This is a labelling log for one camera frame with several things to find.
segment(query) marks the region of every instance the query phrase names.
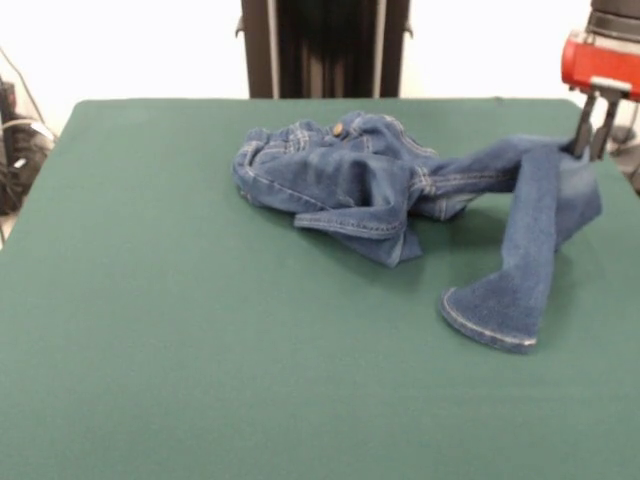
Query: stitching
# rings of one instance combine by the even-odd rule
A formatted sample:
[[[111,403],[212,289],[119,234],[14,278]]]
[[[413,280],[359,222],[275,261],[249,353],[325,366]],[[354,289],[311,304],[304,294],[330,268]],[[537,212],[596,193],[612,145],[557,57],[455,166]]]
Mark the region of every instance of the stitching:
[[[363,223],[358,222],[335,222],[329,220],[297,220],[297,224],[299,225],[325,225],[325,226],[335,226],[335,227],[345,227],[350,228],[352,230],[358,230],[360,232],[395,232],[401,229],[404,222],[396,222],[391,225],[365,225]]]
[[[258,143],[254,144],[254,145],[251,145],[251,147],[249,149],[247,149],[246,152],[244,152],[244,153],[246,153],[246,156],[244,157],[243,164],[244,164],[244,167],[246,169],[251,168],[251,165],[253,165],[253,162],[256,161],[256,159],[257,159],[257,157],[259,155],[259,152],[258,153],[255,153],[255,152],[259,151],[259,147],[261,145],[262,144],[258,144]]]
[[[246,142],[243,147],[240,149],[241,152],[244,151],[248,151],[248,150],[252,150],[255,147],[259,147],[260,145],[263,145],[264,142],[259,142],[258,140],[251,140],[250,142]]]
[[[445,220],[447,214],[447,197],[438,200],[438,208],[440,209],[440,220]]]
[[[349,129],[356,136],[362,135],[362,130],[360,130],[360,124],[362,123],[362,118],[363,118],[362,116],[356,118],[351,124],[351,128]]]
[[[293,133],[293,151],[299,152],[302,150],[302,130],[300,130],[298,124],[296,124],[296,128]]]
[[[301,130],[300,137],[301,137],[300,150],[306,150],[309,147],[309,132],[305,130]]]
[[[245,159],[245,162],[244,162],[244,168],[245,168],[246,172],[247,172],[251,177],[253,177],[253,178],[255,178],[256,180],[259,180],[259,181],[261,181],[261,182],[263,182],[263,183],[266,183],[267,185],[272,185],[272,186],[274,186],[275,188],[279,188],[280,190],[283,190],[283,191],[285,191],[285,192],[287,192],[287,193],[289,193],[289,194],[291,194],[291,195],[293,195],[293,196],[295,196],[295,197],[298,197],[298,198],[300,198],[300,199],[302,199],[302,200],[305,200],[305,201],[307,201],[307,202],[310,202],[311,204],[316,205],[316,206],[318,206],[318,207],[320,207],[320,208],[323,208],[323,209],[329,209],[329,207],[328,207],[328,206],[326,206],[326,205],[324,205],[324,204],[322,204],[322,203],[320,203],[320,202],[318,202],[318,201],[314,200],[313,198],[307,197],[306,195],[302,195],[301,193],[298,193],[298,192],[294,192],[293,190],[290,190],[290,189],[288,189],[288,188],[286,188],[286,187],[283,187],[282,185],[280,185],[280,184],[278,184],[278,183],[274,182],[273,180],[269,180],[269,179],[267,179],[267,178],[263,178],[263,177],[261,177],[260,175],[258,175],[258,174],[256,173],[256,171],[255,171],[255,170],[253,170],[253,169],[251,168],[251,161],[252,161],[252,159],[253,159],[253,157],[252,157],[252,156],[250,156],[250,155],[248,155],[248,156],[247,156],[247,158]]]
[[[261,153],[286,153],[287,147],[267,147],[261,151]]]
[[[459,185],[461,183],[474,182],[478,180],[511,180],[515,175],[508,173],[469,173],[453,174],[436,177],[438,185]]]
[[[348,225],[340,225],[337,223],[330,223],[330,222],[327,222],[327,223],[312,222],[307,220],[300,220],[298,218],[294,219],[293,223],[296,227],[302,227],[302,228],[324,227],[324,229],[326,229],[328,232],[344,233],[351,236],[355,234],[356,236],[361,236],[369,240],[385,240],[388,238],[392,238],[393,236],[398,234],[397,231],[392,231],[392,232],[376,231],[376,230],[367,229],[367,228],[356,228],[356,227],[350,227]]]
[[[390,122],[394,127],[396,127],[396,130],[398,131],[398,134],[400,136],[400,140],[407,147],[411,148],[414,152],[425,154],[425,155],[438,155],[438,153],[434,149],[423,147],[422,145],[418,145],[415,141],[409,138],[406,130],[404,129],[404,126],[398,121],[398,119],[391,117],[389,115],[383,115],[383,117],[385,118],[385,120]]]
[[[455,291],[455,288],[452,288],[451,290],[449,290],[445,296],[442,299],[442,302],[444,303],[444,306],[447,308],[447,310],[449,311],[449,313],[451,315],[453,315],[453,317],[459,321],[460,323],[462,323],[465,327],[474,330],[476,332],[482,333],[483,335],[486,335],[487,337],[490,338],[494,338],[496,340],[500,340],[502,342],[505,343],[511,343],[514,345],[535,345],[537,340],[533,339],[533,340],[517,340],[513,337],[505,337],[504,335],[499,335],[497,333],[491,332],[490,330],[485,330],[484,328],[480,328],[477,325],[474,325],[473,323],[469,322],[468,320],[466,320],[462,315],[460,315],[456,309],[454,309],[450,304],[449,304],[449,296]]]
[[[414,188],[424,188],[426,189],[427,195],[433,195],[435,193],[435,185],[431,180],[431,176],[429,172],[421,167],[416,167],[416,172],[418,173],[418,178],[415,178],[409,184],[409,190],[413,190]]]

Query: black metal frame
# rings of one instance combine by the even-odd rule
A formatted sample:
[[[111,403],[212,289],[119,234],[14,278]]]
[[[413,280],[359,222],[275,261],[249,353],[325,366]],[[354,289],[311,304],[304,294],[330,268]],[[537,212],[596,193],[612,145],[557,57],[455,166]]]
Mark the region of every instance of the black metal frame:
[[[10,122],[15,118],[14,111],[9,101],[9,85],[6,84],[0,77],[0,123],[3,125]],[[4,144],[7,167],[10,160],[13,158],[13,136],[9,132],[2,132],[2,139]]]
[[[400,93],[402,50],[409,3],[410,0],[387,0],[380,78],[381,97],[398,97]],[[251,98],[274,96],[268,13],[267,0],[242,0],[242,24]],[[287,97],[286,91],[281,96]]]

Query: black stand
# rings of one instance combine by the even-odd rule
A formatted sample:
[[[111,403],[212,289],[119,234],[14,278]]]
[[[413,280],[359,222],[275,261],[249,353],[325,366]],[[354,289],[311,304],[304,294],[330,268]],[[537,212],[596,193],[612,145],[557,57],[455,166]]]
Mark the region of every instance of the black stand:
[[[397,97],[409,0],[243,0],[251,98]]]

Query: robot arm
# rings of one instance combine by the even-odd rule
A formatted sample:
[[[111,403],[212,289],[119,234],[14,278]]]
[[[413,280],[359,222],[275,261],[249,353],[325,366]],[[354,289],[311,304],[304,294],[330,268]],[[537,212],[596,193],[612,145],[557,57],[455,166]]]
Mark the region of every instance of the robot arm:
[[[571,32],[562,54],[562,81],[587,95],[571,153],[602,159],[620,100],[640,101],[640,1],[591,0],[584,31]],[[604,123],[591,135],[596,99],[608,102]]]

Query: black cable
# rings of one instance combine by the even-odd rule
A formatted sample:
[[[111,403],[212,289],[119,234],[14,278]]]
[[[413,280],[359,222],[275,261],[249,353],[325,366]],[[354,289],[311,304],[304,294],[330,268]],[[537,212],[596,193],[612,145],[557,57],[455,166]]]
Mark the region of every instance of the black cable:
[[[2,78],[0,78],[0,88],[2,88],[4,82]],[[10,117],[10,106],[7,103],[7,99],[4,96],[0,97],[0,122],[4,124],[6,121],[11,121]],[[22,206],[22,195],[21,191],[23,189],[22,185],[16,183],[13,178],[11,172],[11,159],[15,155],[15,137],[12,132],[5,131],[4,128],[0,129],[0,134],[2,136],[0,139],[2,143],[0,148],[4,150],[4,153],[0,154],[0,199],[2,200],[2,204],[0,205],[0,209],[2,213],[10,213],[12,211],[17,211]]]
[[[13,64],[11,59],[5,53],[5,51],[2,48],[2,46],[0,46],[0,55],[2,55],[2,57],[9,64],[9,66],[13,69],[13,71],[16,73],[16,75],[18,75],[18,78],[20,79],[20,83],[22,83],[22,86],[24,87],[24,91],[27,93],[27,97],[29,97],[29,100],[31,101],[31,104],[33,105],[33,108],[36,111],[36,115],[38,115],[38,120],[40,120],[41,123],[45,123],[44,122],[44,117],[42,116],[42,113],[40,112],[40,108],[38,107],[38,104],[34,100],[33,95],[31,94],[31,91],[29,90],[29,87],[27,86],[27,82],[24,81],[24,77],[22,76],[22,72],[20,72],[20,70],[18,70],[18,68]]]

